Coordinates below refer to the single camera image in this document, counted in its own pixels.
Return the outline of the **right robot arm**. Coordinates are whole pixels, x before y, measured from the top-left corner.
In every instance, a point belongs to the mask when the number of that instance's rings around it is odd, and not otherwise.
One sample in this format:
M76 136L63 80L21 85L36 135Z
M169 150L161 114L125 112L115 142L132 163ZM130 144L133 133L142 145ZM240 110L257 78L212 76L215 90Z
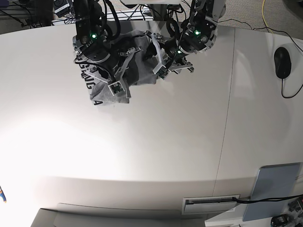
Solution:
M74 63L82 70L82 77L90 79L91 98L131 98L130 85L137 82L131 62L141 46L135 43L141 35L121 37L121 24L114 6L105 0L75 0L73 10L76 35L73 47Z

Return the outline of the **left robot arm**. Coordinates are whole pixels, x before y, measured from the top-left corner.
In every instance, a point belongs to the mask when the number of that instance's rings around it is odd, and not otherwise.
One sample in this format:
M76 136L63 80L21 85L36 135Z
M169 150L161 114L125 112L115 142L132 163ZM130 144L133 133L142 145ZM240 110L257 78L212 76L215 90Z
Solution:
M166 13L160 15L166 22L169 37L145 31L151 42L143 61L156 57L153 73L164 79L169 73L179 74L187 69L194 71L186 57L192 53L211 49L216 41L218 20L225 14L224 0L194 0L189 6L189 16L179 24L177 14L183 13L181 5L168 5Z

